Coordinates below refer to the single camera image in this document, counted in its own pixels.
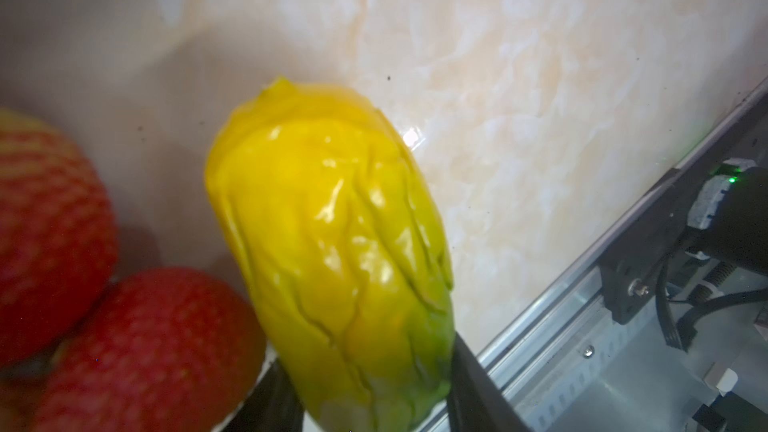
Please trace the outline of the red lychee bunch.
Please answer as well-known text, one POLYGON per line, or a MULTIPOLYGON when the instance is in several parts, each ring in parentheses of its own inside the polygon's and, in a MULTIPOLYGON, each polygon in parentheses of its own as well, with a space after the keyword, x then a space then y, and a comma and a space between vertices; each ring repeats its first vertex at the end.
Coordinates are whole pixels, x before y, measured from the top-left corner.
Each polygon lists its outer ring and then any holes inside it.
POLYGON ((1 112, 1 427, 209 431, 254 388, 251 306, 196 269, 117 280, 106 189, 51 125, 1 112))

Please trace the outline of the yellow green fake fruit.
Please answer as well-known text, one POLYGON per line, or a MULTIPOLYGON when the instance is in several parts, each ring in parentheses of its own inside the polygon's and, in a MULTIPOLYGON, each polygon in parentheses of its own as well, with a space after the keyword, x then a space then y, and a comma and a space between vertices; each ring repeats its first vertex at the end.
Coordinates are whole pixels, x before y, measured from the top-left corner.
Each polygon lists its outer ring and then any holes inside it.
POLYGON ((450 388, 448 241, 400 134, 357 92, 278 78, 205 172, 250 300, 325 431, 412 431, 450 388))

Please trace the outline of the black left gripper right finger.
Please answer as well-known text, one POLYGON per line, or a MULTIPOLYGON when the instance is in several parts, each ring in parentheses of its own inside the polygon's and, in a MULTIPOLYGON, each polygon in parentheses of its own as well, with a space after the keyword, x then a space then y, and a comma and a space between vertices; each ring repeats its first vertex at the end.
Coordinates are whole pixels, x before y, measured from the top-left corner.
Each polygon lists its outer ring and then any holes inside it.
POLYGON ((459 334, 446 404, 452 432, 530 431, 459 334))

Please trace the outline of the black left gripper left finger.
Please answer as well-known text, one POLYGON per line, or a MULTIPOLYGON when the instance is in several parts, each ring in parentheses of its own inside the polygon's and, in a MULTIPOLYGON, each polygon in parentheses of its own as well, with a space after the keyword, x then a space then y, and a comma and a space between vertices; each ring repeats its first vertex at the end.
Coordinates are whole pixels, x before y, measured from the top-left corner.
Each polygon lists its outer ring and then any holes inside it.
POLYGON ((225 432, 302 432, 305 410, 279 359, 276 359, 225 432))

